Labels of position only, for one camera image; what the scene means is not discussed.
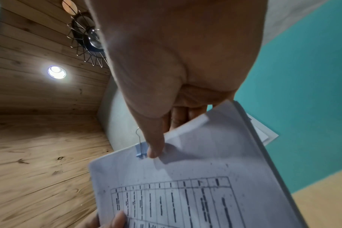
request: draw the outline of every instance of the white paper sheet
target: white paper sheet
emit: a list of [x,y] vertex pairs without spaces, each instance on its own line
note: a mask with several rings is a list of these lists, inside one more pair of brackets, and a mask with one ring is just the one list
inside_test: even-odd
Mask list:
[[130,147],[90,164],[101,224],[123,210],[130,228],[306,226],[231,102],[165,140],[157,159]]

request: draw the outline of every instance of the table grid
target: table grid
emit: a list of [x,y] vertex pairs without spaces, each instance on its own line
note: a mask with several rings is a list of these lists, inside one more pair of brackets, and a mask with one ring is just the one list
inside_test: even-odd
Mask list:
[[130,185],[110,190],[114,215],[128,228],[244,227],[228,177]]

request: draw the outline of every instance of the binder clip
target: binder clip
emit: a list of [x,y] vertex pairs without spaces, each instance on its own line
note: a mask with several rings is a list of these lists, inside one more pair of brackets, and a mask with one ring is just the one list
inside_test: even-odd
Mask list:
[[148,150],[148,144],[147,142],[141,143],[141,137],[137,134],[137,131],[140,128],[137,128],[136,135],[138,136],[139,143],[135,145],[136,147],[136,157],[143,159],[144,157],[147,157],[147,150]]

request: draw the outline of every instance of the turquoise wall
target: turquoise wall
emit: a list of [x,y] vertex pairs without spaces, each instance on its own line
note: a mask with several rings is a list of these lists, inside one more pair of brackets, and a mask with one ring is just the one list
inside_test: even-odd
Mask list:
[[236,94],[280,136],[266,148],[291,192],[342,169],[342,0],[265,45]]

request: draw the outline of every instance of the wooden ceiling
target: wooden ceiling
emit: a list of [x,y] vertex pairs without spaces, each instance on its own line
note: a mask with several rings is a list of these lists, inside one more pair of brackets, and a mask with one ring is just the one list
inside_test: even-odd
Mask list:
[[[86,11],[82,0],[73,0]],[[66,37],[62,0],[0,0],[0,114],[96,114],[109,68],[85,63]],[[48,67],[67,76],[54,79]]]

